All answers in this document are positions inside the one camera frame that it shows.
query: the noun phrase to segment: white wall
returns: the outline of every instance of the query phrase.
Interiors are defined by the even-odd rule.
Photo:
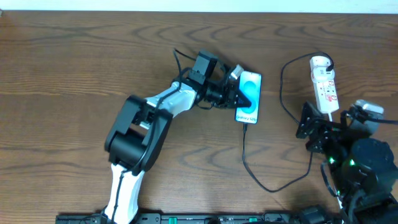
[[[3,10],[398,13],[398,0],[0,0]]]

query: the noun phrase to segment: power strip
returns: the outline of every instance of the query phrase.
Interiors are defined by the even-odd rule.
[[[331,65],[330,59],[324,56],[314,56],[310,60],[311,79],[315,90],[318,110],[328,114],[331,120],[331,113],[338,110],[338,99],[335,85],[335,71],[327,71]]]

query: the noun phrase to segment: green component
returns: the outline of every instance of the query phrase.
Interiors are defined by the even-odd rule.
[[[169,224],[177,224],[177,218],[170,217],[169,218]]]

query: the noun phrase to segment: wooden table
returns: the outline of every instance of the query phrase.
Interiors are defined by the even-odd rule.
[[[334,59],[340,110],[357,99],[398,119],[398,16],[155,12],[8,12],[0,18],[0,222],[53,223],[59,213],[108,204],[103,144],[130,94],[153,96],[177,75],[176,47],[204,48],[263,74],[259,122],[248,162],[274,189],[307,170],[305,142],[279,104],[284,63],[322,50]],[[285,71],[284,101],[300,117],[315,101],[308,59]],[[183,66],[192,62],[182,58]],[[398,155],[398,127],[374,135]],[[242,124],[233,110],[178,115],[139,205],[163,212],[263,212],[321,204],[338,209],[315,155],[310,175],[287,189],[260,189],[241,162]],[[398,196],[398,189],[393,191]]]

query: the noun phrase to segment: phone screen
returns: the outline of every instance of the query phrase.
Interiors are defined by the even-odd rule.
[[[251,106],[248,108],[236,108],[235,120],[256,124],[259,116],[261,75],[243,71],[239,78],[239,89],[249,98]]]

